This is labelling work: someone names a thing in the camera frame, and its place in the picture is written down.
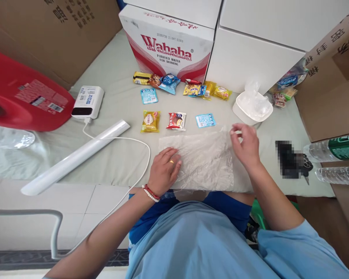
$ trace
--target hand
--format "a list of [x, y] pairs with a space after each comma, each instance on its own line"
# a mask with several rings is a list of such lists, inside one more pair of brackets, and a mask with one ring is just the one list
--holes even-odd
[[157, 196], [162, 196], [176, 182], [182, 161], [178, 149], [168, 147], [155, 156], [147, 186]]
[[235, 123], [230, 130], [230, 137], [235, 155], [248, 170], [261, 164], [259, 155], [259, 138], [254, 127], [244, 123]]

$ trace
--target bracelet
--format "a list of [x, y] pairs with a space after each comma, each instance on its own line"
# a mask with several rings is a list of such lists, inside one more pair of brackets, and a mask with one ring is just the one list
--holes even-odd
[[142, 185], [142, 189], [146, 192], [146, 194], [154, 201], [154, 202], [159, 202], [159, 199], [154, 198], [149, 191], [145, 189], [145, 186]]
[[148, 187], [147, 184], [145, 184], [144, 186], [145, 186], [145, 189], [146, 189], [154, 198], [156, 198], [157, 200], [160, 199], [160, 197], [157, 196], [157, 195], [155, 195], [154, 192]]

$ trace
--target white beaded bracelet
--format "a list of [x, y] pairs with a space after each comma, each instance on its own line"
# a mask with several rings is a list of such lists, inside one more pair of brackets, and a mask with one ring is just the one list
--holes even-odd
[[154, 202], [159, 202], [158, 199], [154, 198], [154, 197], [150, 194], [150, 192], [147, 191], [147, 190], [145, 189], [145, 186], [144, 186], [144, 185], [142, 185], [142, 189], [146, 192], [146, 194], [147, 194]]

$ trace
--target red container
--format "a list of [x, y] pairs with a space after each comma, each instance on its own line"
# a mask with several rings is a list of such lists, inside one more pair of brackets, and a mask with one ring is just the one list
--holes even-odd
[[70, 118], [74, 102], [54, 81], [0, 53], [0, 126], [52, 131]]

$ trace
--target person's left hand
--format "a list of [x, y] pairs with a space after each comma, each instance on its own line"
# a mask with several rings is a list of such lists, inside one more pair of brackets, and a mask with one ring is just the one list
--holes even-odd
[[182, 161], [178, 149], [168, 147], [155, 156], [147, 186], [157, 196], [162, 196], [176, 182]]

